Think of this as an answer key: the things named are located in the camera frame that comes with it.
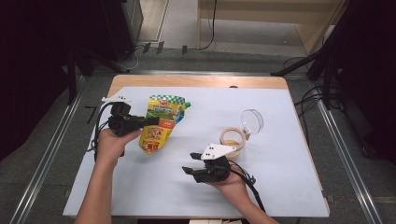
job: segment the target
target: table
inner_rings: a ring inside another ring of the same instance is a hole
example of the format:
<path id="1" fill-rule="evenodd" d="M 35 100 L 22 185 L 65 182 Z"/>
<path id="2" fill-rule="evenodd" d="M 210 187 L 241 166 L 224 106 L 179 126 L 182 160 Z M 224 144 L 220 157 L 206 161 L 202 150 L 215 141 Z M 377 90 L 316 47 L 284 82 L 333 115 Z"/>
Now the table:
<path id="1" fill-rule="evenodd" d="M 201 47 L 201 19 L 213 19 L 214 2 L 198 1 L 198 49 Z M 218 0 L 216 20 L 296 24 L 309 55 L 316 50 L 330 25 L 340 17 L 344 3 L 345 0 Z"/>
<path id="2" fill-rule="evenodd" d="M 146 155 L 137 140 L 127 145 L 114 174 L 113 216 L 240 218 L 215 189 L 195 183 L 181 166 L 203 168 L 204 164 L 192 160 L 190 153 L 203 152 L 208 143 L 217 143 L 224 128 L 241 126 L 240 115 L 245 107 L 262 113 L 264 129 L 250 137 L 236 162 L 256 177 L 255 188 L 267 213 L 273 217 L 329 215 L 283 77 L 119 75 L 108 96 L 131 97 L 131 114 L 142 115 L 149 95 L 159 93 L 186 97 L 191 107 L 166 145 L 154 154 Z M 93 154 L 87 152 L 64 209 L 65 216 L 77 214 L 92 167 Z"/>

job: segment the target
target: yellow packaging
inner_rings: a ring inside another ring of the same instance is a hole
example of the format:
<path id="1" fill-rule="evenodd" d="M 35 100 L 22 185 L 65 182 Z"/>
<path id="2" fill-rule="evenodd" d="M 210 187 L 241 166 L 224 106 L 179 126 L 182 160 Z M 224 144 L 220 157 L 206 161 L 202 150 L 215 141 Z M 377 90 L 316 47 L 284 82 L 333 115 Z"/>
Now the yellow packaging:
<path id="1" fill-rule="evenodd" d="M 143 128 L 139 146 L 147 154 L 163 147 L 175 126 L 184 118 L 184 111 L 189 106 L 190 103 L 185 103 L 184 98 L 180 96 L 150 96 L 146 118 L 159 117 L 160 123 Z"/>

